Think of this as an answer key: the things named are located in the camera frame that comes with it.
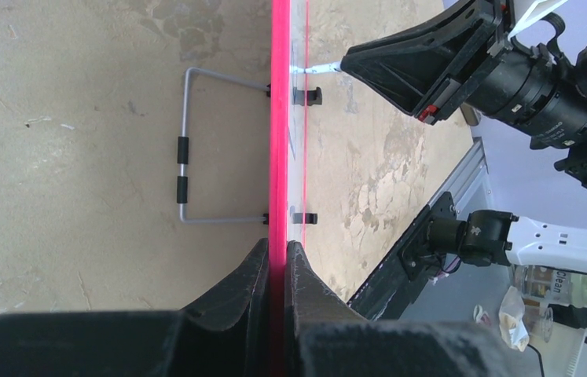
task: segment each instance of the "white wall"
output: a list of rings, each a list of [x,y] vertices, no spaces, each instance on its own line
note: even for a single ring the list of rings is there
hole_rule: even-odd
[[[446,6],[453,0],[444,0]],[[567,25],[559,38],[562,50],[575,62],[587,46],[587,0],[570,0],[557,10]],[[519,40],[525,44],[547,42],[552,27],[537,23],[524,31]],[[587,228],[587,190],[579,182],[552,167],[566,156],[564,151],[548,148],[529,150],[525,134],[492,119],[484,119],[474,129],[485,143],[494,202],[502,210],[560,225]],[[577,376],[587,376],[587,347],[581,356]]]

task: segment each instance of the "concrete floor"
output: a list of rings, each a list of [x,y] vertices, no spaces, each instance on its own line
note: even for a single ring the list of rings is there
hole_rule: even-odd
[[[310,2],[310,60],[421,24],[441,1]],[[310,108],[306,251],[316,273],[347,300],[472,145],[459,112],[428,126],[348,75],[310,77],[324,104]]]
[[[310,2],[311,63],[442,10],[396,2]],[[178,220],[190,66],[268,83],[270,0],[0,0],[0,313],[179,308],[266,236]],[[347,298],[471,138],[346,76],[310,84],[325,104],[310,108],[308,255]],[[199,79],[192,106],[189,214],[266,212],[267,98]]]
[[[270,1],[0,0],[0,313],[179,308],[266,236],[178,220],[192,65],[268,83]],[[190,215],[267,211],[268,104],[194,83]]]

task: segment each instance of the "cable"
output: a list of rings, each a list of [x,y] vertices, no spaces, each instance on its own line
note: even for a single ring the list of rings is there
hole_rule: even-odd
[[[450,263],[450,265],[453,265],[453,263],[455,263],[455,261],[457,261],[457,264],[452,269],[450,269],[450,271],[446,271],[446,270],[443,269],[443,267],[441,267],[440,268],[441,269],[441,272],[447,273],[449,275],[450,274],[453,274],[453,273],[456,273],[457,270],[460,269],[460,265],[462,264],[462,261],[460,260],[460,257],[455,257],[455,259]]]
[[[557,39],[566,30],[566,24],[564,23],[563,18],[556,13],[548,13],[542,18],[542,20],[548,22],[548,24],[551,24],[552,27],[555,28],[555,36],[548,41],[546,46],[548,47],[548,51],[550,51],[555,57],[557,65],[561,70],[562,78],[567,78],[568,75],[571,74],[572,64],[559,48],[559,43],[557,43]]]
[[[531,47],[527,47],[527,46],[523,45],[518,40],[518,37],[511,38],[511,44],[513,45],[514,48],[518,49],[519,51],[521,51],[527,55],[531,55]]]
[[[536,349],[536,347],[532,346],[531,344],[527,345],[527,347],[534,350],[534,352],[538,355],[538,366],[541,367],[541,377],[545,377],[545,369],[543,369],[543,356],[541,352]]]

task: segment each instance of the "black mount bracket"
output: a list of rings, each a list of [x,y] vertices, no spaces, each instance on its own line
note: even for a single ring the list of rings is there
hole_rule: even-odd
[[[406,307],[416,301],[428,277],[440,270],[438,266],[423,263],[427,261],[423,256],[429,255],[425,243],[434,217],[455,218],[450,192],[444,192],[434,203],[426,205],[413,219],[351,297],[347,303],[350,308],[369,320],[397,320]]]
[[[293,214],[293,224],[316,225],[318,224],[318,214],[295,213]]]
[[[323,104],[323,91],[318,86],[315,90],[299,90],[293,87],[292,99],[293,104],[300,106],[305,105],[305,96],[307,98],[307,106],[314,106],[315,104]]]
[[[421,274],[425,277],[436,275],[446,261],[445,254],[437,255],[429,243],[429,228],[436,218],[455,220],[455,203],[450,192],[444,192],[420,221],[411,224],[411,233],[398,252],[402,267],[410,281]]]

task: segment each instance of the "white bracket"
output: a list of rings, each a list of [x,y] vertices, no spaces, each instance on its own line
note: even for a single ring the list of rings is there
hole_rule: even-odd
[[[511,224],[506,258],[514,265],[543,265],[587,274],[587,229],[520,217]]]
[[[342,71],[342,62],[341,61],[334,61],[332,63],[327,64],[319,64],[313,65],[308,68],[301,68],[296,66],[291,66],[291,73],[292,74],[306,74],[306,75],[318,75],[321,73],[340,73]]]
[[[538,22],[555,9],[562,6],[568,0],[513,0],[513,13],[515,14],[515,26],[508,33],[508,38],[513,38],[518,33]]]

